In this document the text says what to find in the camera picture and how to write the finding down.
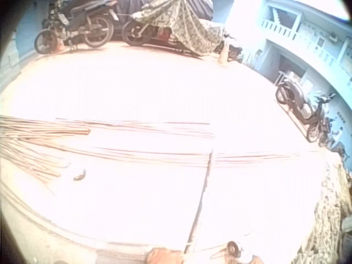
tarp cover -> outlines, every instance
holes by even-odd
[[[128,16],[142,10],[142,6],[153,0],[119,0],[116,10],[122,24],[128,21]],[[187,0],[198,18],[211,21],[213,19],[213,2],[211,0]]]
[[[189,50],[205,56],[214,51],[224,35],[224,25],[199,19],[187,0],[155,0],[131,17],[143,24],[171,28]]]

building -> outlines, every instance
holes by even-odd
[[[36,54],[34,39],[42,29],[42,21],[48,16],[51,0],[24,1],[21,8],[24,15],[20,19],[12,39],[8,43],[0,64],[0,93],[20,73],[23,66]]]
[[[310,99],[317,91],[337,93],[328,115],[333,131],[343,127],[352,171],[352,27],[293,0],[236,0],[226,23],[247,46],[244,61],[271,82],[291,72]]]

balcony railing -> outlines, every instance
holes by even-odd
[[[261,27],[270,33],[271,40],[295,53],[324,76],[352,109],[352,74],[331,54],[304,35],[270,20],[263,19]]]

motorcycle seat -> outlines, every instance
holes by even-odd
[[[100,4],[104,4],[106,2],[108,2],[109,0],[97,0],[97,1],[92,1],[92,2],[89,2],[89,3],[85,3],[83,5],[80,5],[78,7],[74,7],[71,9],[70,13],[71,15],[74,17],[74,15],[76,13],[79,13],[83,10],[89,10],[89,9],[92,9],[94,7],[97,7],[99,6]]]

